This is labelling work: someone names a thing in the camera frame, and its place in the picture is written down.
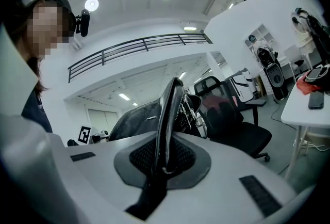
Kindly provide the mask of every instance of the black rubber strip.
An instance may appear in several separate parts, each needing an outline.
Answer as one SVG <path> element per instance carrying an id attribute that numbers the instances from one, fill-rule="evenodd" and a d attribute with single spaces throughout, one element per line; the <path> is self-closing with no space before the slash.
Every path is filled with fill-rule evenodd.
<path id="1" fill-rule="evenodd" d="M 265 217 L 272 215 L 282 206 L 253 175 L 239 179 Z"/>
<path id="2" fill-rule="evenodd" d="M 71 157 L 72 161 L 77 162 L 77 161 L 87 159 L 87 158 L 90 158 L 93 156 L 96 156 L 96 155 L 92 152 L 85 152 L 85 153 L 81 153 L 81 154 L 71 155 L 70 157 Z"/>
<path id="3" fill-rule="evenodd" d="M 248 84 L 242 84 L 242 83 L 238 83 L 238 82 L 236 82 L 235 81 L 235 79 L 234 78 L 232 78 L 233 79 L 233 82 L 236 84 L 236 85 L 239 85 L 239 86 L 245 86 L 245 87 L 249 87 L 249 85 Z"/>
<path id="4" fill-rule="evenodd" d="M 230 79 L 230 82 L 231 82 L 231 84 L 232 84 L 233 88 L 235 89 L 235 91 L 236 91 L 237 95 L 238 95 L 238 96 L 240 96 L 240 93 L 238 92 L 238 90 L 237 90 L 237 88 L 236 88 L 236 86 L 235 86 L 235 84 L 234 84 L 234 82 L 233 82 L 233 80 L 232 80 L 232 79 Z"/>

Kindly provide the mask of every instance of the dark shirt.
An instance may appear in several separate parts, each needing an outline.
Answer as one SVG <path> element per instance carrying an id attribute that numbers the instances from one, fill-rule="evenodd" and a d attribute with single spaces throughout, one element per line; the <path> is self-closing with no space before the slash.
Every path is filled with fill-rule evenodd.
<path id="1" fill-rule="evenodd" d="M 40 124 L 46 132 L 52 133 L 52 126 L 47 118 L 43 109 L 41 100 L 37 97 L 36 92 L 33 90 L 22 111 L 22 116 Z"/>

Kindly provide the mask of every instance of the office chair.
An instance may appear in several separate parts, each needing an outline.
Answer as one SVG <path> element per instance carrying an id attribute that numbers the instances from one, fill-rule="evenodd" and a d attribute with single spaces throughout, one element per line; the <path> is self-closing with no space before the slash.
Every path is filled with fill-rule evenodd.
<path id="1" fill-rule="evenodd" d="M 196 83 L 194 90 L 202 99 L 200 114 L 211 141 L 237 148 L 253 158 L 265 157 L 266 162 L 270 160 L 268 153 L 260 153 L 272 138 L 269 131 L 258 126 L 257 107 L 264 106 L 265 100 L 246 102 L 253 110 L 254 124 L 251 124 L 243 122 L 227 83 L 209 76 Z"/>

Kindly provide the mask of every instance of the mesh chair back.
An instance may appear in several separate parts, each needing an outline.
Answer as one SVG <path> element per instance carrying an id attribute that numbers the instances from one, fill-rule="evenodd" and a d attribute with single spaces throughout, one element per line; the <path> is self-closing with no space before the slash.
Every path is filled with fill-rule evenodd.
<path id="1" fill-rule="evenodd" d="M 206 123 L 209 138 L 228 135 L 239 127 L 243 116 L 225 82 L 209 76 L 196 83 L 194 89 L 202 100 L 200 114 Z"/>

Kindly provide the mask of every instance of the ceiling light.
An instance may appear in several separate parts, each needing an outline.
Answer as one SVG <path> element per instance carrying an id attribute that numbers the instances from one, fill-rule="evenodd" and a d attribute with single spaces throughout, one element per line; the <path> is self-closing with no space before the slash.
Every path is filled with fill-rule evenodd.
<path id="1" fill-rule="evenodd" d="M 98 8 L 98 0 L 86 0 L 85 8 L 88 11 L 95 11 Z"/>
<path id="2" fill-rule="evenodd" d="M 127 101 L 130 100 L 130 99 L 129 99 L 127 96 L 125 96 L 124 94 L 119 94 L 119 96 L 122 97 L 123 99 L 127 100 Z"/>
<path id="3" fill-rule="evenodd" d="M 196 30 L 196 27 L 184 27 L 184 30 Z"/>
<path id="4" fill-rule="evenodd" d="M 182 77 L 184 77 L 185 74 L 186 74 L 186 72 L 183 72 L 183 73 L 180 75 L 179 79 L 181 79 Z"/>

